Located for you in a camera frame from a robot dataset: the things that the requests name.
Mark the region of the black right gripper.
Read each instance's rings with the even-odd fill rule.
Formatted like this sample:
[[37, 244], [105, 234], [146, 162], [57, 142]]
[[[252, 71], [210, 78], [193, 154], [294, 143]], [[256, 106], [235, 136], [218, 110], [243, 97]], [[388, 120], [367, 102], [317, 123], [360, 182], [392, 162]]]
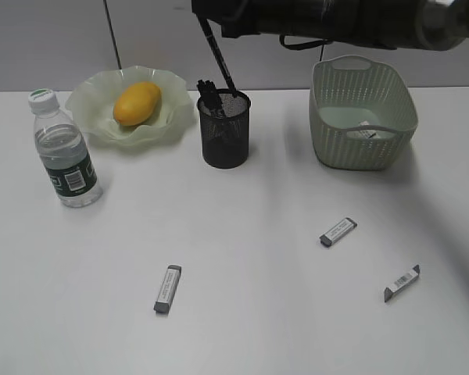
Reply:
[[261, 1], [192, 0], [192, 12], [196, 15], [202, 31], [211, 34], [209, 21], [220, 25], [221, 36], [239, 38], [264, 34], [261, 24]]

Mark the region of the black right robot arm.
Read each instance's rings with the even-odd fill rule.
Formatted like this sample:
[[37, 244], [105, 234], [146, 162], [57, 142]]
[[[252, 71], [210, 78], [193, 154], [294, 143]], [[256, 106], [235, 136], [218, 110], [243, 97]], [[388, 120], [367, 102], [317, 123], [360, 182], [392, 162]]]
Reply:
[[366, 48], [448, 51], [469, 39], [469, 1], [193, 1], [225, 38], [276, 34]]

